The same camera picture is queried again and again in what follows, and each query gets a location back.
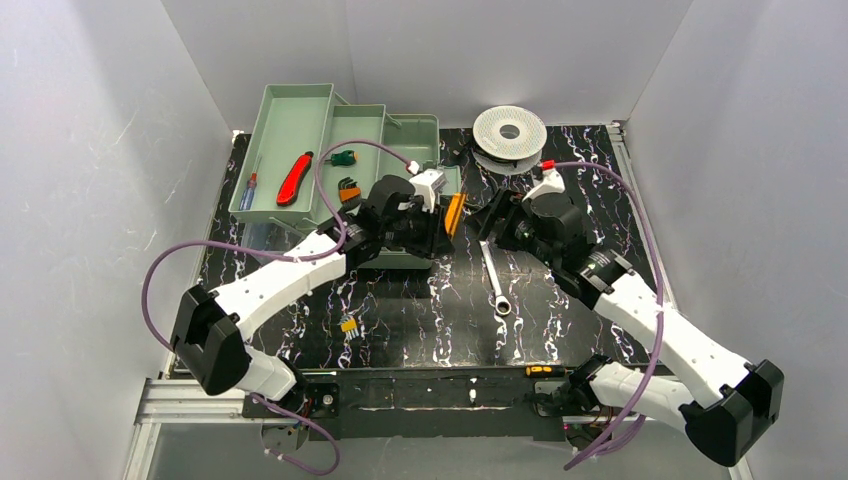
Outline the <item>blue handled screwdriver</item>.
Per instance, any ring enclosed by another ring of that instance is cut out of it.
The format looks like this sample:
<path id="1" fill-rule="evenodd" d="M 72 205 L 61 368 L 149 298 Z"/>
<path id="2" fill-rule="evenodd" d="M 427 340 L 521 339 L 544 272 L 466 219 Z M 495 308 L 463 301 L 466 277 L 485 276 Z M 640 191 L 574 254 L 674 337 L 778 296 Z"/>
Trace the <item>blue handled screwdriver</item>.
<path id="1" fill-rule="evenodd" d="M 259 154 L 256 158 L 256 163 L 255 163 L 254 168 L 253 168 L 253 170 L 252 170 L 252 172 L 251 172 L 251 174 L 248 178 L 245 190 L 244 190 L 242 197 L 241 197 L 241 200 L 240 200 L 240 204 L 239 204 L 239 210 L 240 211 L 248 211 L 252 206 L 253 198 L 255 196 L 256 187 L 257 187 L 257 184 L 258 184 L 258 170 L 260 168 L 262 158 L 263 158 L 263 156 L 261 154 Z"/>

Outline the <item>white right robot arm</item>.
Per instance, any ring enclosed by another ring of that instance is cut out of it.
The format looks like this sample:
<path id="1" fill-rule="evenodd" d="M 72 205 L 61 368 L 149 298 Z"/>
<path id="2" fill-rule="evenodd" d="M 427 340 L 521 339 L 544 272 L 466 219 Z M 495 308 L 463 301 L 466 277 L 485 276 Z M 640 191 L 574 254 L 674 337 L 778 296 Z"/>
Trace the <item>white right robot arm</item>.
<path id="1" fill-rule="evenodd" d="M 543 412 L 630 408 L 684 432 L 698 451 L 725 467 L 736 465 L 778 419 L 784 373 L 769 360 L 752 363 L 727 350 L 672 306 L 659 305 L 631 263 L 591 240 L 566 194 L 530 198 L 502 190 L 468 224 L 483 241 L 532 255 L 564 293 L 644 347 L 659 340 L 659 360 L 676 377 L 647 379 L 594 355 L 556 390 L 533 394 Z"/>

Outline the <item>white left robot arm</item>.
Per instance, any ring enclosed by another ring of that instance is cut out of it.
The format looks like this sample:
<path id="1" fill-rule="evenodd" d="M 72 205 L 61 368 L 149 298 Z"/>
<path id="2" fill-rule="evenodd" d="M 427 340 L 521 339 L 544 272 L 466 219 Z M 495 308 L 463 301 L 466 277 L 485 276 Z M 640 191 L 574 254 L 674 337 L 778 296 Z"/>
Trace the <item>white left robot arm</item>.
<path id="1" fill-rule="evenodd" d="M 383 250 L 433 260 L 453 252 L 466 196 L 441 192 L 444 173 L 387 175 L 349 211 L 308 234 L 286 255 L 232 283 L 195 286 L 181 299 L 170 345 L 204 392 L 232 389 L 280 401 L 306 380 L 291 364 L 248 343 L 273 315 L 346 276 Z"/>

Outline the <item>green handled screwdriver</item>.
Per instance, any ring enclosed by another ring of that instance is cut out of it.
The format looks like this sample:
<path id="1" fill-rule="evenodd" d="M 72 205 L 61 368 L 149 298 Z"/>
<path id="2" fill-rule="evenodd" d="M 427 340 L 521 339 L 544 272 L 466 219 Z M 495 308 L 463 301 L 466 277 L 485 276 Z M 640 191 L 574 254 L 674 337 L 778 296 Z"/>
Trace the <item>green handled screwdriver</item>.
<path id="1" fill-rule="evenodd" d="M 327 162 L 334 167 L 353 166 L 358 161 L 358 154 L 354 150 L 343 150 L 332 153 Z"/>

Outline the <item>yellow hex key set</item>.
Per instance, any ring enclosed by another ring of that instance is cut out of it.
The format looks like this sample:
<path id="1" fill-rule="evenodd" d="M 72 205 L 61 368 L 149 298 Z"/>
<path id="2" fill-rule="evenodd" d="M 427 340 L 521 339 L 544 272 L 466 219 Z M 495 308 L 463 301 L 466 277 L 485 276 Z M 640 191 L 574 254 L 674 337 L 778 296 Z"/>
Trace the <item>yellow hex key set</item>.
<path id="1" fill-rule="evenodd" d="M 359 322 L 355 316 L 347 315 L 340 320 L 339 327 L 345 339 L 350 341 L 361 335 Z"/>

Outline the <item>red black utility knife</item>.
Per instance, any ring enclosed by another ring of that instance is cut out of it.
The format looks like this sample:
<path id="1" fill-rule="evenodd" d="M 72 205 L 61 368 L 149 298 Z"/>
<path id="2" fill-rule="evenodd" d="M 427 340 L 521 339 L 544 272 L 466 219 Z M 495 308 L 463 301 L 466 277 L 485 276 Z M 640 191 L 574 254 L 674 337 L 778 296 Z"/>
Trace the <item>red black utility knife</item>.
<path id="1" fill-rule="evenodd" d="M 276 196 L 278 207 L 287 207 L 297 201 L 306 174 L 311 169 L 313 157 L 313 151 L 305 151 L 296 159 L 278 190 Z"/>

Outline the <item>orange black hex key holder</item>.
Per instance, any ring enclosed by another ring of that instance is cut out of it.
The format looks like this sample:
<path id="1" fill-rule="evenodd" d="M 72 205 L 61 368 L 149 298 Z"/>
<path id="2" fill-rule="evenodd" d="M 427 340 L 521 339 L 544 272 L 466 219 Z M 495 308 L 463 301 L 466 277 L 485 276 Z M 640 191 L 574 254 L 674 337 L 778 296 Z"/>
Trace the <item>orange black hex key holder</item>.
<path id="1" fill-rule="evenodd" d="M 361 188 L 351 177 L 342 178 L 338 184 L 338 197 L 342 204 L 355 202 L 361 197 Z"/>

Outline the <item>green plastic tool box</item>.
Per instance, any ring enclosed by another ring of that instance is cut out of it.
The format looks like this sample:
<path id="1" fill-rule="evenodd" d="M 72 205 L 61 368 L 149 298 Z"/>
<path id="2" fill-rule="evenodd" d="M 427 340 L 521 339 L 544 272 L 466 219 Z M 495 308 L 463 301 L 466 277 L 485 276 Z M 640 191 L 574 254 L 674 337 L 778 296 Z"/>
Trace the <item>green plastic tool box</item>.
<path id="1" fill-rule="evenodd" d="M 358 161 L 349 167 L 326 163 L 315 188 L 308 172 L 298 199 L 287 207 L 276 205 L 276 196 L 288 171 L 305 151 L 319 156 L 324 150 L 354 150 Z M 257 156 L 263 156 L 252 206 L 239 204 Z M 244 165 L 229 204 L 240 223 L 254 224 L 271 234 L 287 231 L 307 234 L 330 220 L 340 208 L 338 182 L 355 180 L 364 194 L 387 175 L 409 178 L 403 161 L 422 168 L 440 165 L 438 119 L 430 114 L 389 114 L 382 104 L 351 105 L 331 84 L 269 85 L 266 87 Z"/>

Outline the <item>orange utility knife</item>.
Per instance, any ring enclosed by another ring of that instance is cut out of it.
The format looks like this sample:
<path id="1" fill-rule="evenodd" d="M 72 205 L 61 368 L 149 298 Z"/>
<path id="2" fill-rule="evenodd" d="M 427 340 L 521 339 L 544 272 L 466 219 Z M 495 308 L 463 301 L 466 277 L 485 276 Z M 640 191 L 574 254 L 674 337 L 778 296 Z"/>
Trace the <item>orange utility knife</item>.
<path id="1" fill-rule="evenodd" d="M 449 239 L 453 239 L 461 221 L 467 194 L 465 192 L 455 193 L 448 204 L 444 216 L 444 230 Z"/>

